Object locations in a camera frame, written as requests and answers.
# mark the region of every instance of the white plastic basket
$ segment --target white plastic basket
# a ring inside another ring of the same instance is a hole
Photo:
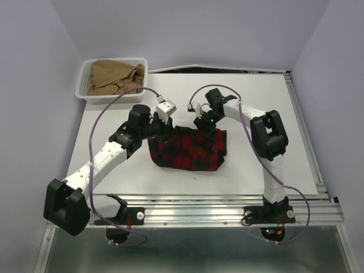
[[[84,61],[81,66],[80,73],[78,74],[78,79],[76,83],[76,97],[82,98],[91,104],[109,104],[115,99],[118,95],[109,95],[109,96],[88,96],[88,84],[91,75],[92,63],[97,60],[114,60],[114,61],[122,61],[126,64],[137,65],[143,64],[145,66],[145,73],[143,79],[143,87],[147,86],[148,81],[148,62],[144,58],[109,58],[109,59],[91,59]],[[131,104],[136,102],[141,102],[142,98],[145,94],[145,90],[142,90],[139,94],[127,94],[118,99],[116,104]]]

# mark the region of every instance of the red and black plaid fabric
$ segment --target red and black plaid fabric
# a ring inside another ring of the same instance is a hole
[[[212,138],[198,130],[176,126],[169,141],[152,138],[148,145],[153,162],[160,167],[216,171],[226,155],[226,131],[216,129]]]

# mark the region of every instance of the tabletop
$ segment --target tabletop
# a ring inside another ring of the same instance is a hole
[[[284,155],[283,181],[300,189],[304,194],[317,194],[315,179],[293,110],[283,75],[275,74],[151,74],[148,87],[155,89],[166,100],[177,106],[173,125],[195,128],[194,113],[187,112],[191,95],[207,84],[227,85],[242,96],[243,104],[257,109],[277,110],[289,138]],[[194,102],[206,102],[206,88]],[[231,92],[219,88],[224,96]],[[143,97],[142,104],[152,112],[157,101],[151,92]],[[112,105],[100,119],[93,137],[94,153],[98,152],[108,137],[127,120],[133,104]],[[86,104],[73,150],[68,174],[72,174],[88,161],[88,138],[95,119],[105,105]],[[242,125],[225,118],[217,128],[227,130],[227,156],[216,172],[192,172],[160,168],[150,158],[148,144],[126,162],[115,168],[95,189],[96,193],[124,195],[262,195],[264,190],[262,166],[251,150]]]

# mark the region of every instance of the brown cloth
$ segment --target brown cloth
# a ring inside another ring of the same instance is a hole
[[[97,60],[92,64],[89,96],[119,95],[131,88],[142,87],[144,65],[133,66],[121,61]]]

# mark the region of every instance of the wall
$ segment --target wall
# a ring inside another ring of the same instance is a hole
[[[329,0],[51,0],[83,59],[291,70]]]
[[[32,272],[47,184],[64,177],[81,58],[48,0],[0,1],[0,268]]]
[[[292,73],[318,164],[364,269],[364,1],[332,0]]]

